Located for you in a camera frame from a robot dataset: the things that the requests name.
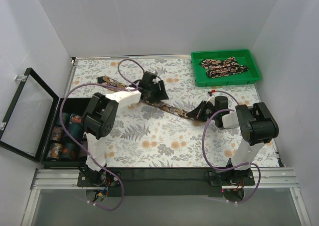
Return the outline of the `cat print brown tie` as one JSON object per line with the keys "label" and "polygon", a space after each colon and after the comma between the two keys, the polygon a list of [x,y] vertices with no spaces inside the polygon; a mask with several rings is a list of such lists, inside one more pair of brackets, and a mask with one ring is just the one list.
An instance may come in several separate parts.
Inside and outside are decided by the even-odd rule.
{"label": "cat print brown tie", "polygon": [[[115,79],[112,79],[108,76],[101,76],[101,77],[97,77],[97,83],[98,84],[103,84],[103,85],[111,85],[113,87],[116,87],[116,88],[120,88],[120,89],[124,89],[124,88],[127,88],[128,86],[115,80]],[[155,108],[158,108],[164,112],[167,112],[167,113],[170,113],[170,114],[174,114],[174,115],[177,115],[181,118],[184,118],[184,119],[189,119],[189,120],[195,120],[193,117],[188,117],[186,114],[187,114],[187,111],[185,110],[182,110],[182,109],[179,109],[177,107],[174,107],[172,105],[169,105],[167,103],[164,103],[162,101],[160,101],[159,103],[150,103],[148,101],[140,101],[141,103],[144,103],[146,105],[149,105],[149,106],[152,106],[152,107],[155,107]]]}

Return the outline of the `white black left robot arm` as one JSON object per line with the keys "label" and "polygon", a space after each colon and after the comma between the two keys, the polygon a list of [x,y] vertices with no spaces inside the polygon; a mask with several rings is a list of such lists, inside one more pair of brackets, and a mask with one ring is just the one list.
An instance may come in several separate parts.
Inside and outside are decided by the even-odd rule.
{"label": "white black left robot arm", "polygon": [[149,71],[128,87],[108,76],[99,77],[98,84],[111,86],[115,92],[106,95],[95,93],[90,99],[82,116],[88,141],[99,140],[111,132],[118,110],[139,102],[157,104],[168,99],[164,81],[157,73]]}

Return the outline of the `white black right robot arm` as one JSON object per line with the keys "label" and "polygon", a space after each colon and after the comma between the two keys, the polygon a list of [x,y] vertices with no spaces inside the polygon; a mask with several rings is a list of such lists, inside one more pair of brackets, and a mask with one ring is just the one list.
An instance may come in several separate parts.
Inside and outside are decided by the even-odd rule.
{"label": "white black right robot arm", "polygon": [[236,153],[224,168],[213,167],[208,172],[210,184],[253,185],[251,163],[259,150],[278,136],[279,127],[263,102],[252,106],[237,105],[233,111],[228,108],[228,103],[227,97],[210,97],[186,116],[206,122],[204,130],[212,120],[219,129],[240,129],[242,140]]}

